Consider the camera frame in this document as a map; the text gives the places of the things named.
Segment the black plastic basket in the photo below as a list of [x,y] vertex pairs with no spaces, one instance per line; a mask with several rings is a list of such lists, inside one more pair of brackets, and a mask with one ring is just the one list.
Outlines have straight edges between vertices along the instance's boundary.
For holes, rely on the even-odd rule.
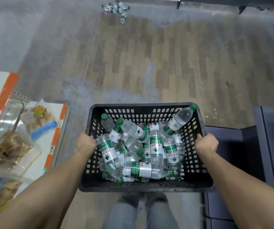
[[[86,133],[94,138],[104,134],[101,126],[101,114],[107,113],[115,121],[119,117],[134,123],[150,123],[168,121],[180,109],[190,103],[162,104],[95,104],[89,110]],[[193,113],[192,119],[182,128],[182,138],[185,144],[185,158],[182,165],[182,181],[173,178],[165,180],[150,180],[146,183],[116,184],[101,178],[99,159],[102,157],[99,146],[89,159],[79,189],[83,192],[204,192],[210,191],[213,181],[194,149],[196,135],[204,135],[204,123],[199,109]]]

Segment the snack package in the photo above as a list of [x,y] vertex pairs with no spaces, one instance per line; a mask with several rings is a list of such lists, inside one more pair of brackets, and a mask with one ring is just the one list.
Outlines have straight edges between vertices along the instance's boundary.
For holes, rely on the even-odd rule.
[[30,184],[31,181],[23,182],[16,178],[0,178],[0,212]]
[[17,132],[7,131],[0,141],[0,166],[20,176],[40,153]]
[[32,140],[57,127],[57,122],[45,105],[46,103],[41,100],[34,108],[27,109],[21,114],[21,121]]

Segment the jeans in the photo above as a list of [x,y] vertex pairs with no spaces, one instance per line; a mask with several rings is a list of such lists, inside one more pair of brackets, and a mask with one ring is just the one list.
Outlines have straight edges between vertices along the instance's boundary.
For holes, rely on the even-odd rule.
[[[144,195],[147,200],[147,229],[178,229],[165,194],[149,192]],[[102,229],[135,229],[139,198],[138,193],[121,196],[103,223]]]

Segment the hand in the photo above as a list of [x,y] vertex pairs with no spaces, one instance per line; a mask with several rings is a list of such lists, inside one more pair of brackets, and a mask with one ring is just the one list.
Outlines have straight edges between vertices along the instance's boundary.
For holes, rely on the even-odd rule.
[[200,157],[210,156],[216,152],[218,145],[218,140],[211,133],[208,133],[204,137],[198,134],[195,141],[195,150]]
[[83,153],[84,155],[92,155],[97,147],[97,142],[93,136],[86,135],[82,132],[77,140],[77,145],[75,148],[76,153]]

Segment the person's arm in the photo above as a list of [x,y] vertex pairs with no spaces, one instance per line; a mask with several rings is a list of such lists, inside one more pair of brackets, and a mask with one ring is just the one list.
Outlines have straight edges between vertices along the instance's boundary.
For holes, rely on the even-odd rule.
[[96,146],[81,133],[70,160],[34,181],[0,213],[0,228],[59,228]]
[[212,134],[198,134],[195,149],[237,226],[274,228],[274,189],[220,157],[218,144]]

